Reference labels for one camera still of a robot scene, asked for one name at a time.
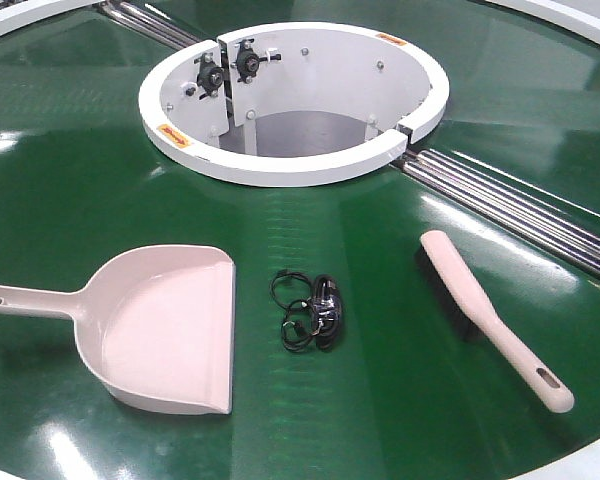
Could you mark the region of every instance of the green conveyor belt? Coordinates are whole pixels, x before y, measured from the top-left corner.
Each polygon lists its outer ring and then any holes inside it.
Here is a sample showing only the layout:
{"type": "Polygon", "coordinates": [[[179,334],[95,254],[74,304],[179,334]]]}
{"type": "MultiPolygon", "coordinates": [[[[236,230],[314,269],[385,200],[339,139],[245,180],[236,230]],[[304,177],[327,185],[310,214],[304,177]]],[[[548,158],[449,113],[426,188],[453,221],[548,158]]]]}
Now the green conveyor belt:
{"type": "MultiPolygon", "coordinates": [[[[321,20],[412,41],[451,82],[422,146],[550,192],[600,234],[600,48],[465,0],[156,4],[206,38],[321,20]]],[[[495,480],[600,437],[599,280],[393,167],[303,189],[187,170],[146,138],[136,105],[171,53],[91,9],[0,39],[0,283],[71,291],[136,246],[225,250],[237,266],[233,413],[127,407],[83,366],[69,322],[0,316],[0,469],[71,478],[49,444],[63,432],[93,478],[495,480]],[[453,334],[414,261],[431,228],[571,388],[572,412],[547,411],[486,339],[453,334]],[[332,352],[281,347],[268,282],[286,267],[338,279],[346,334],[332,352]]]]}

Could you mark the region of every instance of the metal rollers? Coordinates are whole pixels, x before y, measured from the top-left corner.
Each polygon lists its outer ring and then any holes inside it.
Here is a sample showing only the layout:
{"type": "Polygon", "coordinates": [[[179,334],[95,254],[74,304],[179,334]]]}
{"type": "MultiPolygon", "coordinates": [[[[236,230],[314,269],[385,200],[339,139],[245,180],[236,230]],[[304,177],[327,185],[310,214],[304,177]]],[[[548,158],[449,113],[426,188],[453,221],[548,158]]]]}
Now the metal rollers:
{"type": "Polygon", "coordinates": [[[435,150],[407,157],[402,166],[407,175],[600,277],[597,235],[560,218],[532,196],[435,150]]]}
{"type": "Polygon", "coordinates": [[[199,38],[131,3],[110,0],[101,3],[99,8],[105,15],[125,27],[143,33],[176,50],[200,42],[199,38]]]}

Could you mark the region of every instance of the dustpan handle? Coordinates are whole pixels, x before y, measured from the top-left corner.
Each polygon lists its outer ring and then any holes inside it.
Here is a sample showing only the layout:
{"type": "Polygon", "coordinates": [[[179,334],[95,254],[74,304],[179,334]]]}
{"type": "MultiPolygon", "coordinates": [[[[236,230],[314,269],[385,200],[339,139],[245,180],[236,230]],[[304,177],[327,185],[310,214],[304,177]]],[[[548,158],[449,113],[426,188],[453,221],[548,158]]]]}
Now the dustpan handle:
{"type": "Polygon", "coordinates": [[[72,319],[76,294],[0,285],[0,314],[72,319]]]}

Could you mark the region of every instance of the bristles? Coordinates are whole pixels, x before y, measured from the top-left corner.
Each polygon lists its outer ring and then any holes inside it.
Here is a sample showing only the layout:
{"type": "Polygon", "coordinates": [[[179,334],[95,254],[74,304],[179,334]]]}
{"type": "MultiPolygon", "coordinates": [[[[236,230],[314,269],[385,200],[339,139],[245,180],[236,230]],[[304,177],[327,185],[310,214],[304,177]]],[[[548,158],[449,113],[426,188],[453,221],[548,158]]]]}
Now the bristles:
{"type": "Polygon", "coordinates": [[[458,307],[424,248],[420,247],[416,251],[414,259],[453,331],[464,341],[473,341],[482,337],[478,326],[458,307]]]}

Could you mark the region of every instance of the brush handle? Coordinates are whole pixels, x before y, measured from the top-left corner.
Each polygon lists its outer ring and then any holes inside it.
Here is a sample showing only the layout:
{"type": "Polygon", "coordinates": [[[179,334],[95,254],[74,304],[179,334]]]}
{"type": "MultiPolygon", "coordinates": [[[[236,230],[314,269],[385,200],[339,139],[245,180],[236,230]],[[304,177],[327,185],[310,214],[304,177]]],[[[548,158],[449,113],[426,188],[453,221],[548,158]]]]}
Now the brush handle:
{"type": "Polygon", "coordinates": [[[555,413],[571,410],[575,403],[571,391],[498,317],[447,234],[431,230],[420,237],[420,243],[458,307],[493,342],[547,408],[555,413]]]}

